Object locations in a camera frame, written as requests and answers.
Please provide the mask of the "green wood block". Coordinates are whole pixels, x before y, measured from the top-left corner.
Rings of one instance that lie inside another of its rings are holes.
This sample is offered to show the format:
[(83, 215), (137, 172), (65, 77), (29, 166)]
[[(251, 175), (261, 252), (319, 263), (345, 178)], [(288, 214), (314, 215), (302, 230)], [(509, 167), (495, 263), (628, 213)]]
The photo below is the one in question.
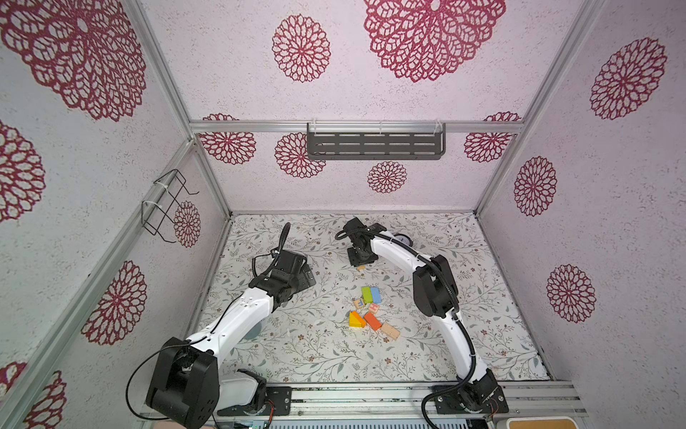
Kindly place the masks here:
[(371, 291), (370, 287), (363, 287), (362, 288), (362, 298), (364, 304), (372, 304), (373, 303), (373, 293)]

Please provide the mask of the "red-orange wood block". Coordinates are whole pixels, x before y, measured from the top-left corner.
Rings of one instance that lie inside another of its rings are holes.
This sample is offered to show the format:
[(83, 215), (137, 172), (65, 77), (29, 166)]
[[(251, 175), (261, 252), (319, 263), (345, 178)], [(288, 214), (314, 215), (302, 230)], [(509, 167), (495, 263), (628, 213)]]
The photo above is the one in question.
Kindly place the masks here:
[(382, 328), (382, 323), (378, 320), (375, 314), (368, 312), (364, 315), (364, 321), (371, 327), (372, 330), (379, 331)]

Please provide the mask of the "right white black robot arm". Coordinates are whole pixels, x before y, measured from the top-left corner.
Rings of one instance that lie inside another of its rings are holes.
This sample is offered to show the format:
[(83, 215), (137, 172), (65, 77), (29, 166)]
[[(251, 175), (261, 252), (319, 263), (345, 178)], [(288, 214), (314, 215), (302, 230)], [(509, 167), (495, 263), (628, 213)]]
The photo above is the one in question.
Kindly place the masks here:
[(379, 223), (367, 226), (358, 218), (348, 221), (335, 235), (337, 241), (349, 239), (348, 259), (355, 267), (384, 258), (412, 275), (414, 305), (428, 316), (445, 341), (457, 371), (457, 382), (437, 389), (422, 400), (421, 411), (428, 416), (431, 401), (468, 414), (507, 413), (505, 393), (492, 370), (475, 350), (464, 326), (458, 290), (448, 259), (430, 257), (413, 248), (405, 234), (393, 234)]

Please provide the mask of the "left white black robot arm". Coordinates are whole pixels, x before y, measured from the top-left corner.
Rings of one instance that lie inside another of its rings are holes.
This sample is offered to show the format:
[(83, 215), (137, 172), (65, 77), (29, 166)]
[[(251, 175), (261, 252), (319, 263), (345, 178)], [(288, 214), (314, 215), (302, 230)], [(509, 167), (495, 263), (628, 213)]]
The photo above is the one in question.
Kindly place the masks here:
[(153, 357), (145, 405), (185, 428), (200, 428), (218, 410), (257, 412), (266, 402), (266, 380), (240, 369), (220, 379), (220, 366), (257, 325), (296, 294), (316, 285), (307, 257), (273, 250), (273, 262), (206, 328), (173, 337)]

